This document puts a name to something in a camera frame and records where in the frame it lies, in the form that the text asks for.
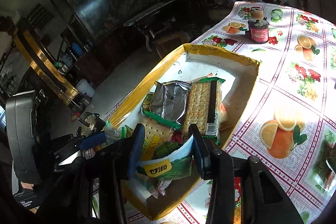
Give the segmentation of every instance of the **tablecloth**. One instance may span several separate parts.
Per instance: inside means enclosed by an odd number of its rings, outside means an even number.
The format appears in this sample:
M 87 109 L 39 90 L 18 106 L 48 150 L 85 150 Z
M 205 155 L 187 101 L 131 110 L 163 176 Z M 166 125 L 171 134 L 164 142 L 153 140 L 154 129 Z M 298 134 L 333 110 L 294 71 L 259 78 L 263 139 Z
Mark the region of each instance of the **tablecloth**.
M 245 38 L 253 7 L 263 9 L 268 18 L 268 43 L 255 44 Z M 258 81 L 225 151 L 240 158 L 258 156 L 304 223 L 311 223 L 336 184 L 325 163 L 336 142 L 336 25 L 291 7 L 236 2 L 226 18 L 192 43 L 223 47 L 260 61 Z M 278 126 L 270 138 L 268 126 Z M 211 181 L 201 181 L 170 214 L 153 222 L 204 224 L 211 185 Z M 239 180 L 235 185 L 239 218 Z M 129 223 L 151 222 L 129 203 L 125 209 Z

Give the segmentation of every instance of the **concrete floor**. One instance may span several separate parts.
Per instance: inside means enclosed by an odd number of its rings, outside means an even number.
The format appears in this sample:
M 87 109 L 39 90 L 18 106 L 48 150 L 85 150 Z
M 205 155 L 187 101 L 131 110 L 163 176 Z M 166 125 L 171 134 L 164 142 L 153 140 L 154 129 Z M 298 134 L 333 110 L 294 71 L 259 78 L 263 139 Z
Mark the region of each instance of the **concrete floor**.
M 155 49 L 152 53 L 149 53 L 145 46 L 137 49 L 98 86 L 86 111 L 99 113 L 100 118 L 104 119 L 160 60 Z M 81 124 L 78 121 L 71 122 L 70 116 L 70 110 L 62 102 L 55 107 L 50 131 L 52 139 L 69 133 L 76 134 Z

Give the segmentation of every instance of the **barcode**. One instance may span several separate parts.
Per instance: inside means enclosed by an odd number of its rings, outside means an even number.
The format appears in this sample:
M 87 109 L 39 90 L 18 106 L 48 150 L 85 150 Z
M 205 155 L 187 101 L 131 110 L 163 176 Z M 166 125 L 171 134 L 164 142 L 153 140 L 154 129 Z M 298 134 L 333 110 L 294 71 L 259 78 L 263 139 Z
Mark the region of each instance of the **barcode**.
M 206 136 L 216 136 L 218 133 L 218 113 L 215 113 L 215 122 L 207 123 L 207 129 L 205 131 Z

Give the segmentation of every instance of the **white bucket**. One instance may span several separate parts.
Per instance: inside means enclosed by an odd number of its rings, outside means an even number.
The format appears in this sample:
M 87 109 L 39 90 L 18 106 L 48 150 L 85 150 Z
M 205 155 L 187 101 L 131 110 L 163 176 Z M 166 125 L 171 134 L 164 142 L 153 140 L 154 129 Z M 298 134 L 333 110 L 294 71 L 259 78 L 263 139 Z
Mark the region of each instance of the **white bucket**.
M 80 94 L 86 93 L 87 96 L 92 97 L 95 93 L 93 87 L 85 80 L 81 79 L 78 84 L 76 85 L 76 89 L 80 92 Z

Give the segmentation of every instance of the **screw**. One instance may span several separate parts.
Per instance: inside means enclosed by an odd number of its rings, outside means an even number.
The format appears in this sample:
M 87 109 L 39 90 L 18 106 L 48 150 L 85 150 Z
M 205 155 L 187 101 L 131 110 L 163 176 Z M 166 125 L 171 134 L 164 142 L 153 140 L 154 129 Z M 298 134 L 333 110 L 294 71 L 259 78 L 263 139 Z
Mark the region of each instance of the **screw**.
M 259 162 L 259 158 L 257 156 L 250 156 L 249 159 L 254 164 L 256 164 L 257 162 Z
M 223 152 L 223 150 L 218 149 L 218 148 L 215 148 L 214 150 L 212 150 L 212 153 L 213 153 L 215 156 L 219 156 L 222 152 Z

